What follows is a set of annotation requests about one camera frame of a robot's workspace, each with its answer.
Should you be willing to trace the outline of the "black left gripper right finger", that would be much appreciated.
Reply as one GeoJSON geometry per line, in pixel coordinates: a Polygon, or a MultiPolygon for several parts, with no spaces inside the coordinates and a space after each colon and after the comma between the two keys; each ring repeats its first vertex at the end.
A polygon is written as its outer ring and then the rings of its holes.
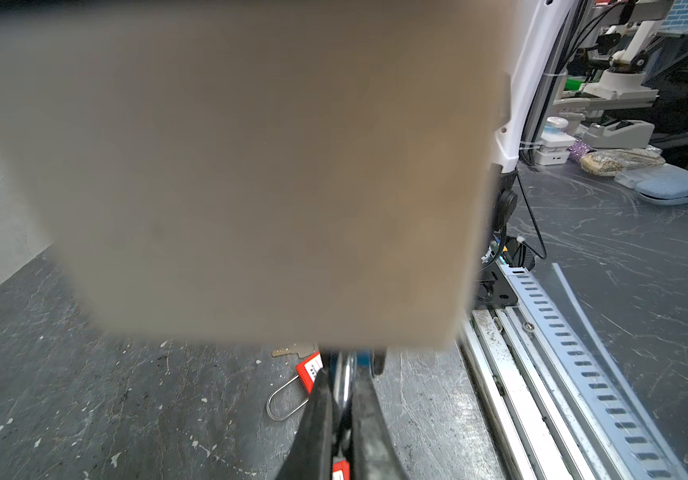
{"type": "Polygon", "coordinates": [[[355,375],[351,400],[351,479],[406,479],[368,370],[355,375]]]}

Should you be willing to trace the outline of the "blue padlock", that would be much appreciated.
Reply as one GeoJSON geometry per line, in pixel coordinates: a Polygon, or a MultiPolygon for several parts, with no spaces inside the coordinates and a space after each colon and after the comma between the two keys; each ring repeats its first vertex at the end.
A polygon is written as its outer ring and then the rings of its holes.
{"type": "Polygon", "coordinates": [[[365,368],[371,377],[381,375],[386,364],[386,351],[331,351],[327,353],[327,358],[333,400],[344,414],[350,408],[358,369],[365,368]]]}

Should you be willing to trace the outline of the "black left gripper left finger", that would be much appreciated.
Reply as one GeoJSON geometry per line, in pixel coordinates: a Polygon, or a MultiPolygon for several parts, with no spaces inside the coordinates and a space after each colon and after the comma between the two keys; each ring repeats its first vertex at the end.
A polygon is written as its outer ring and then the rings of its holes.
{"type": "Polygon", "coordinates": [[[328,368],[316,376],[291,449],[277,480],[331,480],[334,400],[328,368]]]}

